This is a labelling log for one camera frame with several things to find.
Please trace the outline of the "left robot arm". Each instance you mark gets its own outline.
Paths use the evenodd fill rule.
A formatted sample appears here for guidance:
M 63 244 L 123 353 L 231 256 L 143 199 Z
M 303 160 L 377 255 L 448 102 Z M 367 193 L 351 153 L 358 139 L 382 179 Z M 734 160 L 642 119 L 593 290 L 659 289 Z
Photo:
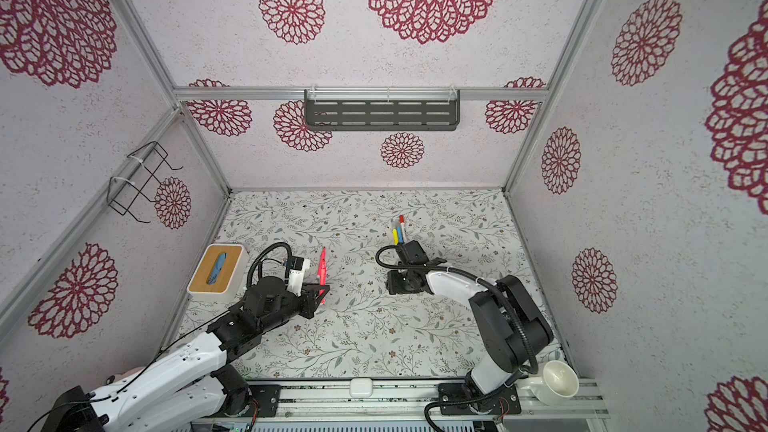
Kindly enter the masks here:
M 35 423 L 44 431 L 170 431 L 247 412 L 252 392 L 234 361 L 291 318 L 313 318 L 329 290 L 307 284 L 294 293 L 279 277 L 263 278 L 188 342 L 91 392 L 80 386 L 64 392 Z

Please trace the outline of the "red-pink highlighter pen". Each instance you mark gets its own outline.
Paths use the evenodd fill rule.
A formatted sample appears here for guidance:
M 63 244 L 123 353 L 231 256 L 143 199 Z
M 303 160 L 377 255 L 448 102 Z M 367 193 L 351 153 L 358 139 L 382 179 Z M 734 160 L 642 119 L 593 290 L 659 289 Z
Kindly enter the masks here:
M 323 248 L 318 261 L 317 277 L 320 285 L 327 283 L 327 262 L 326 262 L 326 248 Z

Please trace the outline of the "white red-tipped marker pen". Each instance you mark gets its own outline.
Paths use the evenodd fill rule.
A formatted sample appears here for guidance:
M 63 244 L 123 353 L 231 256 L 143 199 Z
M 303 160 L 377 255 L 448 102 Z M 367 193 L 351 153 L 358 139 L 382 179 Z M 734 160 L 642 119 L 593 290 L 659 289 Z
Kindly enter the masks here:
M 404 242 L 403 243 L 405 243 L 407 241 L 405 217 L 403 215 L 399 215 L 398 216 L 398 222 L 401 223 L 401 228 L 402 228 L 402 233 L 403 233 L 402 235 L 403 235 L 403 238 L 404 238 Z

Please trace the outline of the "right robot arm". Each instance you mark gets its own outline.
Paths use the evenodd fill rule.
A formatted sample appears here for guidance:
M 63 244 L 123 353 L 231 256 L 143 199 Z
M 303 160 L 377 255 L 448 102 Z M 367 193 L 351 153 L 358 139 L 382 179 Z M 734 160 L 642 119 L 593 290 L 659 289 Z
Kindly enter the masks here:
M 513 275 L 494 282 L 427 256 L 419 242 L 387 245 L 375 254 L 388 271 L 391 295 L 426 293 L 451 299 L 472 314 L 485 348 L 467 378 L 468 391 L 484 396 L 539 370 L 538 355 L 555 334 L 524 284 Z

